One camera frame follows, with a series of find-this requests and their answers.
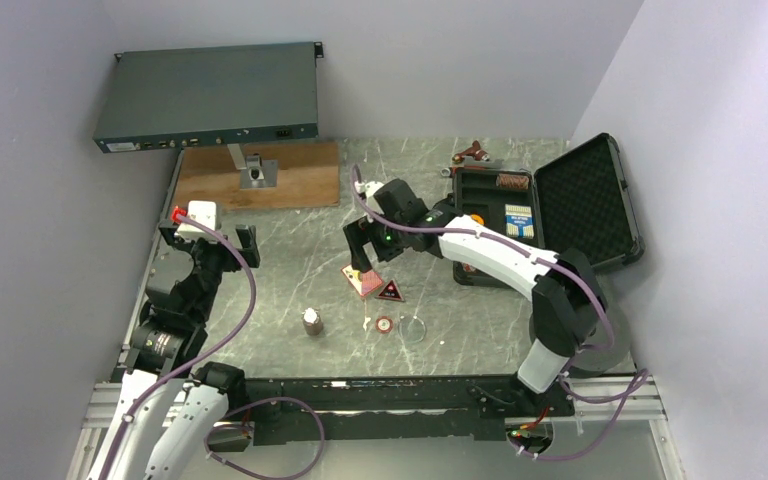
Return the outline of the red playing card deck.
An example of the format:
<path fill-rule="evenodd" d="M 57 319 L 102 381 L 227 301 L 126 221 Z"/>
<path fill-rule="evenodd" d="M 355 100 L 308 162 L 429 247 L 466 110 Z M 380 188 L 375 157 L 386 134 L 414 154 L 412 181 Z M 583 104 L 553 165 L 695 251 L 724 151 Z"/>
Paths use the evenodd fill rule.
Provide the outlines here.
<path fill-rule="evenodd" d="M 350 287 L 361 298 L 367 297 L 384 285 L 383 279 L 374 270 L 361 272 L 351 265 L 346 265 L 341 269 L 341 273 Z"/>

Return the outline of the black poker set case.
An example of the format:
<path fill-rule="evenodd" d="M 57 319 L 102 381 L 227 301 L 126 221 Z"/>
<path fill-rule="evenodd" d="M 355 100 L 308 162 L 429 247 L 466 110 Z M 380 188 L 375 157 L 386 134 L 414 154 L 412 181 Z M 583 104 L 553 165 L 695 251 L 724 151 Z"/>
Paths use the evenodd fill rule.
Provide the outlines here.
<path fill-rule="evenodd" d="M 500 173 L 528 175 L 527 191 L 498 188 Z M 598 273 L 637 262 L 645 243 L 638 226 L 618 142 L 600 133 L 533 172 L 458 168 L 453 201 L 464 214 L 483 217 L 482 225 L 505 233 L 505 205 L 530 206 L 535 238 L 528 246 L 561 253 L 581 251 Z"/>

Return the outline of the poker chip roll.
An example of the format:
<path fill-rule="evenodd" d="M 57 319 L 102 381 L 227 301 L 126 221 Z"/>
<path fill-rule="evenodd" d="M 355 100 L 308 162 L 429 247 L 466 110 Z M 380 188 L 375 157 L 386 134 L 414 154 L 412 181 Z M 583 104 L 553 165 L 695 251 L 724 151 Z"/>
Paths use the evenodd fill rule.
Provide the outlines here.
<path fill-rule="evenodd" d="M 527 191 L 531 186 L 528 175 L 500 173 L 496 176 L 495 185 L 498 188 Z"/>

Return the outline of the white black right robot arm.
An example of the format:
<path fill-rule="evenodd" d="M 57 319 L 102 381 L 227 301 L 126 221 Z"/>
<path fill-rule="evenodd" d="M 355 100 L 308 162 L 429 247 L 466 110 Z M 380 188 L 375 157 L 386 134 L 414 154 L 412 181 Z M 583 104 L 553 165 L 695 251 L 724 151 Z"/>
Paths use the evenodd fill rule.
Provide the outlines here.
<path fill-rule="evenodd" d="M 480 225 L 441 202 L 429 208 L 401 179 L 363 182 L 353 170 L 350 191 L 363 216 L 344 226 L 351 265 L 368 272 L 372 247 L 380 262 L 407 250 L 466 264 L 528 299 L 534 338 L 511 388 L 517 411 L 534 415 L 573 358 L 592 349 L 598 325 L 608 327 L 607 302 L 586 256 L 529 246 Z"/>

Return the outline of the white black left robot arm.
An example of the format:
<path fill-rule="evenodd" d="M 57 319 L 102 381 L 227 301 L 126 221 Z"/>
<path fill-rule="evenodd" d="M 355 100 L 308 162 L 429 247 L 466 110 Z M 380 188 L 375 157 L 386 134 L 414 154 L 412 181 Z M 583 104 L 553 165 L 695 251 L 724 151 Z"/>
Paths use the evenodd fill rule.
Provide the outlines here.
<path fill-rule="evenodd" d="M 158 230 L 168 249 L 151 266 L 90 479 L 177 479 L 214 423 L 247 406 L 243 371 L 207 361 L 204 344 L 223 275 L 260 264 L 255 227 L 236 226 L 238 247 L 189 223 Z"/>

